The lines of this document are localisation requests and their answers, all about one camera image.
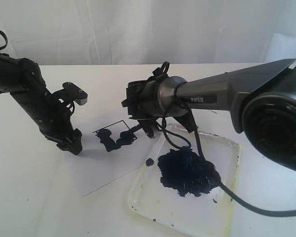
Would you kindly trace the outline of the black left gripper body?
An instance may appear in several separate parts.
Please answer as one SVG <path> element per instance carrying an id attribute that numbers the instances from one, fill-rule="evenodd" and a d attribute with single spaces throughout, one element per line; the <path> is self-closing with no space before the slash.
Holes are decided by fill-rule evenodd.
<path id="1" fill-rule="evenodd" d="M 37 124 L 44 137 L 57 143 L 56 130 L 72 130 L 71 116 L 74 101 L 62 88 L 51 93 L 45 84 L 30 83 L 22 90 L 10 92 L 13 99 Z"/>

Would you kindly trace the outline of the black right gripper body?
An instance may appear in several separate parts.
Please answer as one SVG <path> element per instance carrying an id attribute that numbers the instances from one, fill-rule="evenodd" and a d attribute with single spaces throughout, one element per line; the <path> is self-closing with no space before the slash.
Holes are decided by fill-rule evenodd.
<path id="1" fill-rule="evenodd" d="M 161 105 L 160 87 L 166 78 L 136 80 L 127 84 L 126 99 L 121 104 L 133 120 L 151 120 L 167 117 Z"/>

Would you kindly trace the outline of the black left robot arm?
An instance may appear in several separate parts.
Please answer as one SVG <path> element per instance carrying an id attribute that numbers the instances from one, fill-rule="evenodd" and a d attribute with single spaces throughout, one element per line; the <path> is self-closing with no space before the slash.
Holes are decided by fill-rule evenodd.
<path id="1" fill-rule="evenodd" d="M 74 129 L 75 105 L 86 104 L 88 94 L 72 82 L 51 93 L 34 61 L 0 55 L 0 94 L 9 93 L 38 126 L 41 134 L 62 151 L 78 155 L 82 133 Z"/>

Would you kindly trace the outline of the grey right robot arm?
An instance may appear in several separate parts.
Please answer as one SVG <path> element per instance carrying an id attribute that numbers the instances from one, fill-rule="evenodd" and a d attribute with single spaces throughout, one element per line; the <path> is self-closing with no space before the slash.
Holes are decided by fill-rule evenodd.
<path id="1" fill-rule="evenodd" d="M 132 81 L 122 106 L 148 137 L 159 118 L 174 118 L 188 132 L 195 129 L 191 111 L 230 114 L 237 133 L 244 133 L 266 158 L 296 171 L 296 63 L 282 59 L 232 72 L 187 81 L 168 75 L 169 63 L 146 80 Z"/>

